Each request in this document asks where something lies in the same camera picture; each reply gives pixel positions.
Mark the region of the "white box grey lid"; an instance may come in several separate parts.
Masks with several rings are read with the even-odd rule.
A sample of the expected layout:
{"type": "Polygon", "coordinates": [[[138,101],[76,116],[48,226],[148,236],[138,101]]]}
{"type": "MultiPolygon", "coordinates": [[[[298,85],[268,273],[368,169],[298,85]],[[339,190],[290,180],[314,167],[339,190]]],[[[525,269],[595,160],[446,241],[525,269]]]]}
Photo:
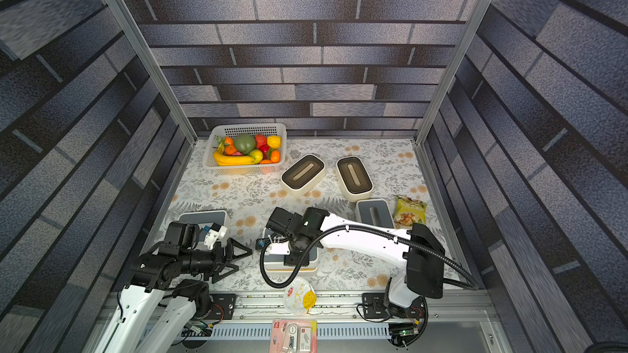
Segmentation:
{"type": "Polygon", "coordinates": [[[178,220],[171,222],[179,223],[183,225],[198,225],[200,232],[200,237],[204,238],[204,230],[205,227],[213,228],[213,225],[221,226],[220,229],[220,237],[227,236],[227,222],[229,221],[228,214],[225,210],[209,210],[209,211],[199,211],[199,212],[186,212],[181,214],[178,220]]]}
{"type": "MultiPolygon", "coordinates": [[[[291,272],[299,260],[299,254],[291,253],[289,242],[283,242],[284,237],[264,229],[263,238],[269,239],[268,246],[261,244],[261,248],[266,248],[264,268],[268,273],[288,273],[291,272]]],[[[309,259],[301,266],[301,271],[311,273],[317,270],[319,255],[317,248],[309,253],[309,259]]]]}
{"type": "Polygon", "coordinates": [[[389,204],[385,199],[363,199],[356,203],[356,219],[366,225],[393,229],[395,227],[389,204]]]}

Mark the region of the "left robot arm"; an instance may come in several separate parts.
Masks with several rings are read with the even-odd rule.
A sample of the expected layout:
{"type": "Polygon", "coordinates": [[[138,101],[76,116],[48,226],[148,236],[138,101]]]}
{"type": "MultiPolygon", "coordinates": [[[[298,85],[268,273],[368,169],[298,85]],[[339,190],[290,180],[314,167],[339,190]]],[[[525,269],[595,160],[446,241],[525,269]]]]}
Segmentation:
{"type": "Polygon", "coordinates": [[[209,284],[235,274],[252,248],[219,224],[171,223],[162,241],[132,264],[97,352],[166,352],[185,326],[215,309],[209,284]]]}

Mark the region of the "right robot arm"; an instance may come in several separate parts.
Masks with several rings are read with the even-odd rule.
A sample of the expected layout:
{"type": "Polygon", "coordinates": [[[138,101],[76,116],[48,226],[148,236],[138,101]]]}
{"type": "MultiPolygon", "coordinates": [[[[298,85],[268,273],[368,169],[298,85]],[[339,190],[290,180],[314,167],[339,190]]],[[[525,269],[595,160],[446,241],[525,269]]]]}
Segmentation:
{"type": "Polygon", "coordinates": [[[385,290],[384,305],[394,314],[411,308],[420,297],[443,297],[446,251],[424,225],[405,230],[375,227],[310,207],[303,215],[276,208],[266,228],[271,235],[258,245],[263,252],[275,244],[288,246],[294,264],[290,280],[300,270],[300,260],[309,260],[313,248],[343,249],[379,258],[399,270],[385,290]]]}

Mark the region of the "floral table cloth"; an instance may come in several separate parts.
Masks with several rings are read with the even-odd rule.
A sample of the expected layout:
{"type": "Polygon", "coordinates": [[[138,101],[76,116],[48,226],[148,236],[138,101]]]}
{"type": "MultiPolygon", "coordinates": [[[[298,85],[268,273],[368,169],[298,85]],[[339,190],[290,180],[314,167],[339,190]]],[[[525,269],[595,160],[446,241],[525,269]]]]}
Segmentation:
{"type": "MultiPolygon", "coordinates": [[[[275,207],[302,214],[307,207],[317,207],[335,213],[345,219],[355,217],[355,205],[341,192],[335,163],[347,156],[359,157],[374,183],[373,198],[385,199],[390,210],[396,209],[396,195],[419,199],[428,204],[427,226],[446,249],[446,255],[454,258],[448,248],[442,224],[433,207],[431,194],[411,139],[330,139],[288,138],[286,162],[280,171],[273,173],[249,173],[218,175],[204,164],[207,141],[198,141],[184,168],[180,182],[173,194],[165,200],[166,214],[162,221],[145,232],[149,234],[143,243],[148,249],[162,240],[167,225],[178,220],[185,212],[225,210],[228,214],[228,234],[240,243],[254,246],[262,237],[264,227],[275,207]],[[281,175],[289,166],[304,155],[314,154],[325,161],[326,174],[312,190],[299,198],[292,196],[281,185],[281,175]]],[[[388,278],[397,274],[390,263],[361,253],[339,249],[320,249],[314,273],[304,277],[316,292],[384,290],[388,278]]],[[[213,284],[219,291],[267,291],[259,273],[259,254],[238,261],[240,270],[224,281],[213,284]]]]}

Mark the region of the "cream box dark lid left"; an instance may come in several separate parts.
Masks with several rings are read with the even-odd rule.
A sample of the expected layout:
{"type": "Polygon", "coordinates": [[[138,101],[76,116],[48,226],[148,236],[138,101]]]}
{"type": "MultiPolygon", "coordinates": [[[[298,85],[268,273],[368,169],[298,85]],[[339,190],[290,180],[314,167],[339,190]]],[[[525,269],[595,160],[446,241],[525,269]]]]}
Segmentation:
{"type": "Polygon", "coordinates": [[[300,197],[318,185],[326,175],[325,162],[315,155],[304,155],[281,175],[287,194],[300,197]]]}

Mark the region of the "cream box dark lid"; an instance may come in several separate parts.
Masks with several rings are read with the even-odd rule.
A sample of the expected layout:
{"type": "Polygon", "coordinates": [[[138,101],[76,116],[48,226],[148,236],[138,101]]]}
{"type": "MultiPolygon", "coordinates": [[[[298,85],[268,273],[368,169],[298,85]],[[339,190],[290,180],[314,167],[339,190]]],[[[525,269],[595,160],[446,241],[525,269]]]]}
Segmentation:
{"type": "Polygon", "coordinates": [[[340,190],[349,202],[369,199],[374,186],[363,161],[356,156],[339,159],[335,164],[335,172],[340,190]]]}
{"type": "Polygon", "coordinates": [[[325,162],[315,155],[304,155],[281,175],[287,194],[300,197],[318,185],[326,175],[325,162]]]}

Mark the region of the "cream box dark lid right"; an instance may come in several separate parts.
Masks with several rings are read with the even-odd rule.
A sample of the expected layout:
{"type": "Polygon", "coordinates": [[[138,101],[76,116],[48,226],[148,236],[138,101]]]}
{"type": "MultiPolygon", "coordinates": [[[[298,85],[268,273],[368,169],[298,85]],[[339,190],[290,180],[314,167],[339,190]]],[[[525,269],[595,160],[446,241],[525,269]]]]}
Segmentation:
{"type": "Polygon", "coordinates": [[[339,159],[335,164],[335,172],[340,190],[349,202],[369,199],[374,186],[363,161],[356,156],[339,159]]]}

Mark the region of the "orange toy fruit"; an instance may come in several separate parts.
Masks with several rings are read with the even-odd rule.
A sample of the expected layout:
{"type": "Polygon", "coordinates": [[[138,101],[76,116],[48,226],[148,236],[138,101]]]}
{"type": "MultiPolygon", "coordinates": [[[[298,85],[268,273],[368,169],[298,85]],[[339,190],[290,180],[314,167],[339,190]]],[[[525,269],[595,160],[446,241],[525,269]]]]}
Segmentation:
{"type": "Polygon", "coordinates": [[[281,153],[279,150],[273,150],[270,154],[270,160],[272,163],[279,163],[281,161],[281,153]]]}

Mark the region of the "pink packaged item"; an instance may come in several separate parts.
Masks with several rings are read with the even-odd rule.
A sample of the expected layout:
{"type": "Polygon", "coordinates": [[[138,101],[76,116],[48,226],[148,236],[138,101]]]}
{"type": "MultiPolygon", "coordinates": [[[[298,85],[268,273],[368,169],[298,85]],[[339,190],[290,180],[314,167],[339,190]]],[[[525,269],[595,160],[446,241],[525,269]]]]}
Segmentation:
{"type": "Polygon", "coordinates": [[[317,353],[317,322],[275,320],[271,328],[270,353],[317,353]]]}

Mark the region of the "yellow toy banana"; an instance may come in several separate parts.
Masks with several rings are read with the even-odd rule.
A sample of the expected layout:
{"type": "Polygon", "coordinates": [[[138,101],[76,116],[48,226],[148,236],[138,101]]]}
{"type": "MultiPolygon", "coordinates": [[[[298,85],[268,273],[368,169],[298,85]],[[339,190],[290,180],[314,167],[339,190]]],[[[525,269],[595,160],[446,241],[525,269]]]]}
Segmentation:
{"type": "Polygon", "coordinates": [[[224,155],[220,150],[214,152],[214,159],[219,166],[254,165],[254,157],[224,155]]]}

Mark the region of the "red toy pepper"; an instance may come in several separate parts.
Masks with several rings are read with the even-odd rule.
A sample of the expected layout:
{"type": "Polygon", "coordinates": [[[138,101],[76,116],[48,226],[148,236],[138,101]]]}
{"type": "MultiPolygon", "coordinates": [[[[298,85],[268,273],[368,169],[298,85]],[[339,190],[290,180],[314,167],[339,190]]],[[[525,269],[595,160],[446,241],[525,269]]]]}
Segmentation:
{"type": "Polygon", "coordinates": [[[256,148],[261,149],[264,145],[268,144],[268,139],[261,134],[255,135],[254,139],[256,141],[256,148]]]}

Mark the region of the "snack bag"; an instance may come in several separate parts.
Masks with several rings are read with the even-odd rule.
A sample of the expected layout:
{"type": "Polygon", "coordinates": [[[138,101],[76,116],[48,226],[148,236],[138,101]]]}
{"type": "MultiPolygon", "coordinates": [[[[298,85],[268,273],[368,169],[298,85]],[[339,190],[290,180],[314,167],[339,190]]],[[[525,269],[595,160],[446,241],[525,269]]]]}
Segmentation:
{"type": "Polygon", "coordinates": [[[393,222],[397,228],[413,227],[413,225],[427,225],[426,212],[428,204],[420,199],[411,199],[407,196],[396,196],[396,211],[393,222]]]}

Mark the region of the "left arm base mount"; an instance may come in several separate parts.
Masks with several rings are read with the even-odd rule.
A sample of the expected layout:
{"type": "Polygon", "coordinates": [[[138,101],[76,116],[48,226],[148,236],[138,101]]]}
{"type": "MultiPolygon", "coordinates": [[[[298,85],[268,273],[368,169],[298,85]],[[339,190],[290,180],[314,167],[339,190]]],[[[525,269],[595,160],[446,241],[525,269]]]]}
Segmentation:
{"type": "Polygon", "coordinates": [[[196,317],[204,323],[217,323],[224,320],[232,320],[235,311],[237,295],[212,294],[209,300],[201,307],[203,310],[196,317]]]}

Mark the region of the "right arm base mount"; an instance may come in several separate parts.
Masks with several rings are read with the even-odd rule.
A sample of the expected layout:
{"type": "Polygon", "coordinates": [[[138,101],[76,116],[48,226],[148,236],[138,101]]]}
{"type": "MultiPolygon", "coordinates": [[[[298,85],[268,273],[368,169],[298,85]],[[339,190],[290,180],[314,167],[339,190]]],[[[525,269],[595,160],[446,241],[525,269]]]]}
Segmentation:
{"type": "Polygon", "coordinates": [[[356,305],[358,316],[371,323],[389,320],[424,321],[428,318],[428,307],[424,297],[418,297],[408,308],[389,302],[386,293],[364,293],[356,305]]]}

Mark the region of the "aluminium rail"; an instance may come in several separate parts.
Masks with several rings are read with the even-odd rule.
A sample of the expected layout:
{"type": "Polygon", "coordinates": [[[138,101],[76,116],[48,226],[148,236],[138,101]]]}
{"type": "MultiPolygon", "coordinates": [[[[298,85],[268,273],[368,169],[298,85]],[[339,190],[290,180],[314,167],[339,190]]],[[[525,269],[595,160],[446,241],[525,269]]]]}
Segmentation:
{"type": "MultiPolygon", "coordinates": [[[[236,323],[268,323],[273,320],[305,319],[320,323],[349,323],[361,321],[357,305],[363,303],[361,291],[322,291],[315,305],[306,309],[303,299],[289,298],[286,291],[236,292],[233,304],[220,304],[201,321],[191,320],[199,327],[216,320],[221,325],[236,323]]],[[[441,299],[426,300],[430,321],[484,322],[497,321],[499,316],[485,291],[446,289],[441,299]]]]}

